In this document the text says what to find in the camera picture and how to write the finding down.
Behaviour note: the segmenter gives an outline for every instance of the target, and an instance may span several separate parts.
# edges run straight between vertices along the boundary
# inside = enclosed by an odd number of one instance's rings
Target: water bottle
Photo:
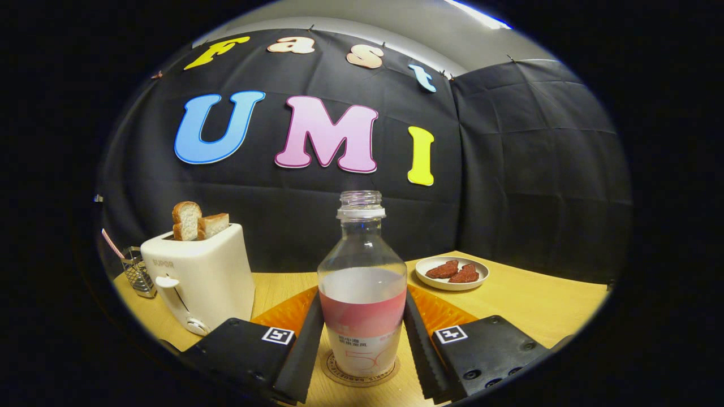
[[[382,194],[342,192],[342,239],[317,269],[319,296],[337,367],[356,377],[395,363],[407,293],[407,266],[382,240]]]

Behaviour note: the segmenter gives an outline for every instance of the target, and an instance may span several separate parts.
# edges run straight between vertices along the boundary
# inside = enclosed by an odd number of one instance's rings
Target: letter m
[[[378,117],[375,110],[355,105],[347,109],[337,123],[332,123],[318,98],[292,96],[287,104],[292,107],[292,121],[284,151],[274,157],[277,165],[307,167],[312,162],[305,151],[309,135],[321,166],[329,166],[342,142],[346,141],[345,154],[337,162],[341,169],[362,173],[377,169],[377,163],[372,159],[372,123]]]

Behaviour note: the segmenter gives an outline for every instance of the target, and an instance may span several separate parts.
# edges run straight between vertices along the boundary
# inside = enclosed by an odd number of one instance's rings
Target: letter s
[[[352,47],[349,54],[347,54],[347,62],[353,65],[359,65],[365,68],[379,68],[382,66],[381,56],[384,56],[384,52],[381,49],[358,44]]]

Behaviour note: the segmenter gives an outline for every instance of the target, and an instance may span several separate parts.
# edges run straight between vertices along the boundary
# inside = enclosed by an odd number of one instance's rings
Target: plate
[[[466,264],[475,264],[475,271],[480,274],[480,278],[477,281],[473,282],[447,282],[449,278],[430,278],[425,275],[425,273],[430,271],[430,269],[442,266],[450,260],[458,261],[458,270]],[[425,284],[431,287],[439,288],[440,290],[449,291],[464,291],[479,287],[483,283],[483,281],[485,281],[485,279],[488,278],[488,276],[490,275],[490,270],[488,270],[488,268],[479,261],[453,256],[437,256],[422,259],[418,261],[415,265],[415,272],[417,273],[417,277],[420,277],[420,280],[422,280],[422,282],[424,282]]]

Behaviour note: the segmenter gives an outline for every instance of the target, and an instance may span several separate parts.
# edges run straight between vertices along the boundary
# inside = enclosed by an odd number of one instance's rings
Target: round coaster
[[[400,359],[397,356],[395,357],[395,362],[392,364],[392,367],[383,373],[371,377],[357,377],[342,372],[342,370],[340,370],[337,366],[337,362],[334,360],[334,353],[332,351],[327,353],[324,360],[324,369],[322,369],[324,370],[324,374],[337,383],[351,387],[371,387],[380,385],[381,383],[392,379],[392,377],[400,371]]]

